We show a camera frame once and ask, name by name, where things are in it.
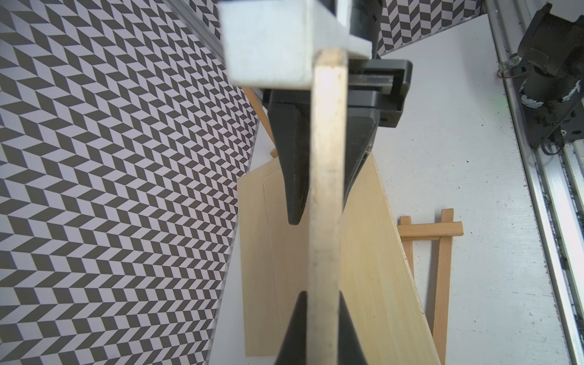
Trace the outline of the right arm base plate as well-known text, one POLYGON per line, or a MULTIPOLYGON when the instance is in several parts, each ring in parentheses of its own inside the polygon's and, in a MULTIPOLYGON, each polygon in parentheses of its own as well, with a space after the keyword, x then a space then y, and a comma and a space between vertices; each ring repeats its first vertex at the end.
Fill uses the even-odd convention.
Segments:
POLYGON ((583 139, 583 16, 569 21, 546 2, 497 76, 513 81, 529 144, 548 156, 583 139))

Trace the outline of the light plywood board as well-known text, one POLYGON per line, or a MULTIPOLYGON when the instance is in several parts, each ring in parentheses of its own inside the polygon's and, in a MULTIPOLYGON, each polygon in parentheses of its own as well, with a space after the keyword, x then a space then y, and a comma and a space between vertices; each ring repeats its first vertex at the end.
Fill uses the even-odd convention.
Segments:
MULTIPOLYGON (((242 176, 237 192, 245 351, 275 356, 307 288, 310 216, 289 224, 278 160, 242 176)), ((374 158, 345 205, 341 268, 341 290, 369 364, 439 363, 374 158)))
POLYGON ((348 53, 321 51, 314 62, 310 113, 308 364, 338 362, 347 97, 348 53))

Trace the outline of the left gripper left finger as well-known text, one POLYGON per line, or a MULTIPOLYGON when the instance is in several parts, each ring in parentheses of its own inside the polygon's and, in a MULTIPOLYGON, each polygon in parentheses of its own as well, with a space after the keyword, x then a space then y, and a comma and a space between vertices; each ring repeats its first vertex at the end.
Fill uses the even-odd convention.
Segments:
POLYGON ((297 297, 275 365, 305 365, 307 346, 307 292, 297 297))

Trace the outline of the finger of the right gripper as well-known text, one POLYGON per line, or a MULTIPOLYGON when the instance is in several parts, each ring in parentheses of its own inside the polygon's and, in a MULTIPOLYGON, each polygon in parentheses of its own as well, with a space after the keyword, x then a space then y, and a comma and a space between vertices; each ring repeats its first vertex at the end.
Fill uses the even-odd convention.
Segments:
POLYGON ((298 225, 310 183, 310 93, 268 90, 267 109, 284 177, 288 223, 298 225))
POLYGON ((380 111, 378 109, 348 108, 345 143, 344 206, 358 174, 373 149, 379 123, 380 111))

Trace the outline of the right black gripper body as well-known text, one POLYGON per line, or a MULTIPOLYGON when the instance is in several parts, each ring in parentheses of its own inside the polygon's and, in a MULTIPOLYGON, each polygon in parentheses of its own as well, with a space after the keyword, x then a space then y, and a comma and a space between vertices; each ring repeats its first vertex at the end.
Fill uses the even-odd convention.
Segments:
POLYGON ((348 63, 348 107, 380 112, 379 126, 395 128, 412 83, 413 64, 406 59, 352 59, 348 63))

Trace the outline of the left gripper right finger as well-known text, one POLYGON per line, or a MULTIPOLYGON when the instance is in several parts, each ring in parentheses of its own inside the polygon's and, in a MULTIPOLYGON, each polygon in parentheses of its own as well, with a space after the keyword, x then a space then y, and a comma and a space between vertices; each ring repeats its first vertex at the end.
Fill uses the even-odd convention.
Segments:
POLYGON ((367 365, 342 292, 339 292, 338 364, 367 365))

